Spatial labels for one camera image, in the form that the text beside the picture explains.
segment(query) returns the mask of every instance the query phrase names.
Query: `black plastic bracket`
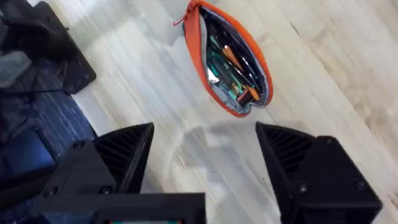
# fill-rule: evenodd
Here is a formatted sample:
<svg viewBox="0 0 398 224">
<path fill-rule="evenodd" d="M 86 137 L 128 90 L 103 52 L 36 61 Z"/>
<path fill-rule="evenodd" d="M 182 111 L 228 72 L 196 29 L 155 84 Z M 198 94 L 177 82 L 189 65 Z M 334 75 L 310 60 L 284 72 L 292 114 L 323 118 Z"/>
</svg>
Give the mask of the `black plastic bracket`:
<svg viewBox="0 0 398 224">
<path fill-rule="evenodd" d="M 140 194 L 152 123 L 77 141 L 37 197 L 32 213 L 88 213 L 90 223 L 206 223 L 205 194 Z"/>
<path fill-rule="evenodd" d="M 337 139 L 256 124 L 282 224 L 369 224 L 382 208 Z"/>
<path fill-rule="evenodd" d="M 40 2 L 34 9 L 38 12 L 40 20 L 45 23 L 49 29 L 64 37 L 65 41 L 69 42 L 73 48 L 73 50 L 71 50 L 73 53 L 67 58 L 68 67 L 66 73 L 63 74 L 62 87 L 64 91 L 69 94 L 78 93 L 95 80 L 96 73 L 51 7 L 46 2 Z"/>
<path fill-rule="evenodd" d="M 40 2 L 32 7 L 26 0 L 3 0 L 2 23 L 7 27 L 1 50 L 21 50 L 33 61 L 40 58 L 67 63 L 62 74 L 63 89 L 75 94 L 90 84 L 96 74 L 51 7 Z"/>
</svg>

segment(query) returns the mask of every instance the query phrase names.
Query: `orange marker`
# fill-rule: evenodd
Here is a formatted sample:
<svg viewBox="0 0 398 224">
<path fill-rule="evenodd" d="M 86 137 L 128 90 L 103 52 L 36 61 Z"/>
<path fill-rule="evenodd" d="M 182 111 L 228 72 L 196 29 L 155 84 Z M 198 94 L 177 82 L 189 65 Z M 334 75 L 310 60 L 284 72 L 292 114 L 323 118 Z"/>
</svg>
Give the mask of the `orange marker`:
<svg viewBox="0 0 398 224">
<path fill-rule="evenodd" d="M 250 86 L 247 86 L 247 88 L 255 100 L 260 100 L 260 96 L 255 89 L 251 88 Z"/>
<path fill-rule="evenodd" d="M 232 52 L 231 48 L 228 45 L 224 46 L 223 53 L 227 56 L 240 70 L 242 69 L 241 64 L 239 64 L 238 60 L 235 57 L 234 52 Z"/>
</svg>

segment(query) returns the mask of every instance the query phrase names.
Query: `orange pencil case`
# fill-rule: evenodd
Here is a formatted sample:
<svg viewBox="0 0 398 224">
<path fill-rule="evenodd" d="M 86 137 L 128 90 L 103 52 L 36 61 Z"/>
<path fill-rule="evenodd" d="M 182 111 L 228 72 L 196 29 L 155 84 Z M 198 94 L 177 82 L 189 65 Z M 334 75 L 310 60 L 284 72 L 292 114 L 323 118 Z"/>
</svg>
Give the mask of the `orange pencil case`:
<svg viewBox="0 0 398 224">
<path fill-rule="evenodd" d="M 273 89 L 261 49 L 249 32 L 217 7 L 191 0 L 183 21 L 193 64 L 207 92 L 237 117 L 271 102 Z"/>
</svg>

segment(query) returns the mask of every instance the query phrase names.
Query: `wood grain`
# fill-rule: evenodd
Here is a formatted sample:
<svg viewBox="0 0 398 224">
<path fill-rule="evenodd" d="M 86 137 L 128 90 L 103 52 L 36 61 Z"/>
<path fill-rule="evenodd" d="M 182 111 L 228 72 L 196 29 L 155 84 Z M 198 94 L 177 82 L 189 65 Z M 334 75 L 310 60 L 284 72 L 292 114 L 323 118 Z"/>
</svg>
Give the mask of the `wood grain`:
<svg viewBox="0 0 398 224">
<path fill-rule="evenodd" d="M 155 123 L 154 191 L 205 191 L 209 223 L 279 223 L 254 122 L 337 137 L 398 223 L 398 3 L 214 0 L 260 45 L 266 109 L 226 113 L 200 83 L 182 30 L 187 0 L 48 0 L 97 73 L 75 96 L 98 134 Z"/>
</svg>

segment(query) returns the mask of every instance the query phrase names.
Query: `screw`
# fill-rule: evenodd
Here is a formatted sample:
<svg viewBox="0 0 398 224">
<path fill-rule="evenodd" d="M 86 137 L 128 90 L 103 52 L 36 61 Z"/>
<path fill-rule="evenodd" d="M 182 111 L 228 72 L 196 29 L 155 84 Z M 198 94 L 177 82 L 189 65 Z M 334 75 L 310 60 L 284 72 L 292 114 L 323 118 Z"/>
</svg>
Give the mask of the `screw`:
<svg viewBox="0 0 398 224">
<path fill-rule="evenodd" d="M 360 192 L 364 192 L 366 190 L 366 184 L 362 180 L 355 182 L 355 189 Z"/>
<path fill-rule="evenodd" d="M 84 145 L 85 145 L 85 142 L 84 142 L 84 141 L 78 141 L 78 142 L 75 142 L 75 143 L 73 144 L 73 148 L 79 149 L 79 148 L 83 147 Z"/>
<path fill-rule="evenodd" d="M 306 193 L 308 193 L 308 186 L 307 186 L 306 184 L 300 184 L 300 185 L 298 186 L 298 192 L 299 192 L 300 194 L 306 194 Z"/>
<path fill-rule="evenodd" d="M 112 193 L 112 187 L 102 187 L 99 190 L 99 193 L 100 194 L 110 194 L 110 193 Z"/>
<path fill-rule="evenodd" d="M 55 156 L 55 161 L 59 162 L 60 159 L 61 159 L 61 154 L 57 154 L 57 155 Z"/>
<path fill-rule="evenodd" d="M 43 197 L 45 197 L 45 198 L 53 197 L 57 193 L 57 191 L 58 191 L 58 187 L 47 188 L 43 192 Z"/>
</svg>

